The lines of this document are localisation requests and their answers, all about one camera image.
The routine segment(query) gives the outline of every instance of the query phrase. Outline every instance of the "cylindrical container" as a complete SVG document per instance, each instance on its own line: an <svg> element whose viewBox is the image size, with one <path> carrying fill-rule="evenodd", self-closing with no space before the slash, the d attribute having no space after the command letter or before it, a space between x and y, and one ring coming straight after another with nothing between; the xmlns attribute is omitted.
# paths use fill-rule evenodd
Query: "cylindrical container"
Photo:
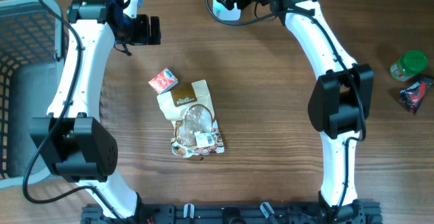
<svg viewBox="0 0 434 224"><path fill-rule="evenodd" d="M391 74L398 81L407 81L425 70L428 66L427 57L417 50L406 52L395 64L391 66Z"/></svg>

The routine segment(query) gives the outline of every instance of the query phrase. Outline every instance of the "plastic basket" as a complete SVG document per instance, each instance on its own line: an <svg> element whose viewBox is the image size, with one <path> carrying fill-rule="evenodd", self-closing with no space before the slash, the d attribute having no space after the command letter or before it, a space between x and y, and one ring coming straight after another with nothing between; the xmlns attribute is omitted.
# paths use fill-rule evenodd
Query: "plastic basket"
<svg viewBox="0 0 434 224"><path fill-rule="evenodd" d="M44 0L60 16L54 0ZM22 184L36 151L28 129L45 117L64 65L62 23L38 0L0 1L0 189ZM29 183L50 175L41 157Z"/></svg>

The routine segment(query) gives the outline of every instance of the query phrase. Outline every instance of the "wooden table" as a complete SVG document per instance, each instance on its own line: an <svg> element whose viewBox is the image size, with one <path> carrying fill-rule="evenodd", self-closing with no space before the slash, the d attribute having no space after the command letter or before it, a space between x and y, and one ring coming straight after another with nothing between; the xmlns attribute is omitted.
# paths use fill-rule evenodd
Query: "wooden table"
<svg viewBox="0 0 434 224"><path fill-rule="evenodd" d="M62 9L72 0L56 0ZM381 202L384 223L434 220L434 96L417 115L405 111L401 83L389 67L405 51L430 58L434 0L320 0L347 52L375 72L366 142L357 146L359 198ZM260 14L267 13L260 7ZM253 17L250 6L243 19ZM315 77L297 40L279 21L229 27L214 21L203 0L144 0L141 14L159 16L159 46L113 51L101 98L103 125L117 139L118 167L145 203L312 201L323 178L322 147L307 103ZM203 161L172 155L172 125L147 84L169 67L182 83L206 79L226 152ZM31 187L36 198L74 185L56 180ZM2 223L77 223L94 202L81 192L33 205L20 187L0 191Z"/></svg>

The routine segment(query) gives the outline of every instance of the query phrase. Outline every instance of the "black mounting base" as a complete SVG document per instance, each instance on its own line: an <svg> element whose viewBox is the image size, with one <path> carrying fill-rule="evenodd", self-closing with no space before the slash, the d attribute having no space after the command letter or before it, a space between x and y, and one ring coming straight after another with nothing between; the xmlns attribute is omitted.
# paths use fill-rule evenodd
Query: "black mounting base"
<svg viewBox="0 0 434 224"><path fill-rule="evenodd" d="M359 215L343 224L382 224L380 203L359 202ZM318 224L315 215L319 211L318 202L301 202L271 205L273 217L265 218L260 205L194 206L193 218L184 206L173 204L142 204L142 209L152 213L152 218L133 221L110 219L102 214L99 207L83 208L81 224Z"/></svg>

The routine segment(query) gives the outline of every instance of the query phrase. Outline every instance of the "red and black wrapper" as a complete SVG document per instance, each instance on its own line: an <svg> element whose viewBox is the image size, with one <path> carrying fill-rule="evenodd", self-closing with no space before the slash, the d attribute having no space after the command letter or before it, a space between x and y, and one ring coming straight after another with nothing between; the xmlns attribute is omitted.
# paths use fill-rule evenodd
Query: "red and black wrapper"
<svg viewBox="0 0 434 224"><path fill-rule="evenodd" d="M413 86L399 92L402 102L410 112L416 113L428 88L432 85L433 80L431 78L421 77Z"/></svg>

